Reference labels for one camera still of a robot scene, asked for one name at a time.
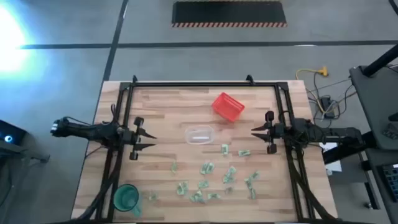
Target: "red basket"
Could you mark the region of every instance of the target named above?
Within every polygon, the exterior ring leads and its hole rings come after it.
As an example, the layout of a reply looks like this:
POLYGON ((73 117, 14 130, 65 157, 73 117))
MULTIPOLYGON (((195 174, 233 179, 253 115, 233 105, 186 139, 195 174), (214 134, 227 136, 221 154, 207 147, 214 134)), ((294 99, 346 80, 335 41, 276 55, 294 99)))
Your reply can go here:
POLYGON ((223 118, 229 121, 235 121, 244 109, 244 105, 230 97, 226 93, 221 93, 220 96, 213 102, 211 107, 223 118))

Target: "butcher block tabletop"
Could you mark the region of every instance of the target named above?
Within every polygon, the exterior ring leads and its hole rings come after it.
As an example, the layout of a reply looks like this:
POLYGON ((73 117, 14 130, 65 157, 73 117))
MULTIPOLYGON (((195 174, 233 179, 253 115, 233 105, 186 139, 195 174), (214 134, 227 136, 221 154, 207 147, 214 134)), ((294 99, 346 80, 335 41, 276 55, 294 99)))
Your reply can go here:
MULTIPOLYGON (((287 81, 296 118, 312 119, 303 81, 287 81)), ((95 122, 111 121, 110 107, 116 104, 120 82, 104 82, 95 122)), ((284 143, 276 140, 277 153, 267 154, 264 141, 251 135, 252 128, 264 124, 264 114, 272 110, 277 114, 274 89, 271 87, 139 87, 134 88, 129 127, 135 130, 134 118, 145 119, 143 128, 157 139, 142 137, 141 143, 155 146, 138 152, 138 160, 129 160, 132 146, 124 148, 119 185, 132 184, 142 196, 142 215, 115 210, 114 222, 286 222, 297 221, 284 143), (211 108, 212 102, 225 92, 245 106, 238 120, 231 123, 211 108), (215 131, 212 143, 191 145, 185 140, 185 130, 192 126, 207 125, 215 131), (221 145, 228 144, 229 154, 221 153, 221 145), (238 151, 250 150, 251 155, 239 157, 238 151), (200 173, 203 163, 214 163, 211 174, 200 173), (176 162, 177 171, 171 171, 176 162), (223 183, 230 166, 236 168, 233 184, 223 183), (255 171, 252 182, 257 195, 250 198, 244 179, 255 171), (191 202, 189 196, 198 190, 198 183, 209 181, 202 190, 217 193, 220 199, 206 203, 191 202), (177 195, 179 183, 188 182, 188 194, 177 195), (226 187, 233 191, 225 194, 226 187), (157 200, 149 200, 156 194, 157 200)), ((90 142, 87 154, 100 146, 90 142)), ((72 218, 81 215, 100 189, 106 149, 100 149, 84 162, 76 194, 72 218)), ((305 167, 312 192, 326 210, 336 217, 328 177, 318 147, 305 149, 305 167)), ((306 206, 301 192, 305 217, 306 206)))

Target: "transparent lid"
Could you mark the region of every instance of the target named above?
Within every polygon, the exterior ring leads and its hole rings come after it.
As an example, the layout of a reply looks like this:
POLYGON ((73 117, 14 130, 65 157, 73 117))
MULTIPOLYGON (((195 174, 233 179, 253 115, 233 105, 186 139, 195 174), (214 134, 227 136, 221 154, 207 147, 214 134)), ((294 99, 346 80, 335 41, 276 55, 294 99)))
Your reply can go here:
POLYGON ((214 129, 209 125, 192 126, 185 130, 188 144, 209 144, 214 141, 214 136, 214 129))

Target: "hazard stripe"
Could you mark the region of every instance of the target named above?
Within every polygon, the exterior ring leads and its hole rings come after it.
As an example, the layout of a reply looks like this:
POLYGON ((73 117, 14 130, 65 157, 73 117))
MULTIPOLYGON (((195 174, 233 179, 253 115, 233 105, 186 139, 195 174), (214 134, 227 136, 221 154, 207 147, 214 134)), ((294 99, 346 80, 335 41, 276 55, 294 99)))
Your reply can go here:
POLYGON ((287 27, 285 22, 176 22, 172 27, 197 28, 197 27, 287 27))
MULTIPOLYGON (((247 0, 207 0, 217 2, 249 2, 247 0)), ((256 2, 280 2, 280 0, 251 0, 256 2)), ((203 2, 202 0, 178 0, 178 2, 203 2)))

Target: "green paper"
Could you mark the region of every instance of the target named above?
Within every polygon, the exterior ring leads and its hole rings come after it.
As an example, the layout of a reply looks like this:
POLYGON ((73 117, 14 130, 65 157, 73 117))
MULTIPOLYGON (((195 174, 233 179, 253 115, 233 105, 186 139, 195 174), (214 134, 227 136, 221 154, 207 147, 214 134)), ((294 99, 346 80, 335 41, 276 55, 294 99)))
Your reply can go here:
POLYGON ((207 194, 207 199, 221 199, 221 196, 219 194, 207 194))
POLYGON ((193 194, 189 199, 192 202, 200 202, 200 203, 205 203, 205 200, 203 199, 203 194, 201 190, 198 190, 195 194, 193 194))
POLYGON ((236 168, 234 166, 231 166, 228 171, 226 172, 225 175, 232 175, 236 173, 236 168))
POLYGON ((177 194, 178 195, 185 195, 188 192, 188 182, 181 182, 178 184, 177 187, 177 194))
POLYGON ((239 150, 238 154, 239 154, 239 157, 250 156, 250 150, 239 150))
POLYGON ((256 199, 256 191, 253 188, 250 189, 250 198, 253 200, 256 199))
POLYGON ((224 176, 224 178, 223 178, 223 183, 224 184, 231 184, 233 182, 235 182, 235 178, 233 176, 231 176, 231 175, 224 176))
POLYGON ((177 172, 177 163, 174 161, 172 163, 172 168, 171 168, 172 172, 175 174, 177 172))
POLYGON ((205 162, 205 163, 202 165, 201 169, 200 169, 200 173, 203 174, 203 175, 205 175, 205 174, 210 174, 210 173, 213 172, 214 168, 215 168, 214 163, 212 163, 212 162, 205 162))
POLYGON ((246 183, 246 186, 248 187, 249 190, 253 189, 253 185, 252 185, 252 182, 251 182, 251 178, 246 178, 246 179, 244 180, 244 182, 246 183))
POLYGON ((209 182, 207 180, 203 180, 203 181, 199 182, 199 184, 198 184, 199 189, 207 188, 207 187, 209 187, 209 182))
POLYGON ((222 153, 222 155, 228 155, 228 145, 227 144, 221 145, 221 153, 222 153))
POLYGON ((252 180, 256 180, 256 179, 259 178, 259 176, 260 176, 260 173, 258 172, 258 170, 256 170, 256 171, 250 176, 250 178, 251 178, 252 180))
POLYGON ((148 198, 150 201, 154 201, 154 200, 157 200, 157 195, 155 194, 155 193, 153 193, 153 192, 151 192, 150 194, 149 194, 149 198, 148 198))

